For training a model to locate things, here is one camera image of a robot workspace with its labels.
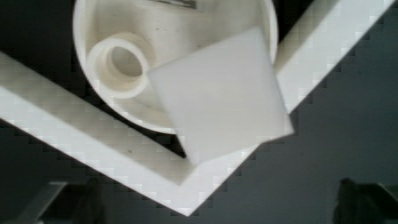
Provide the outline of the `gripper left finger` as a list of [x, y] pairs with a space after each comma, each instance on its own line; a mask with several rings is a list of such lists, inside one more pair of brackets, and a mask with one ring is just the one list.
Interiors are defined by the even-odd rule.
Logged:
[[107, 224], [99, 181], [51, 182], [17, 218], [17, 224]]

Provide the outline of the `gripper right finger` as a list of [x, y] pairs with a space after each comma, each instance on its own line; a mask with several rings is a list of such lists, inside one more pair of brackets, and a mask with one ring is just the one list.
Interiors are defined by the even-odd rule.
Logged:
[[398, 185], [342, 180], [335, 224], [398, 224]]

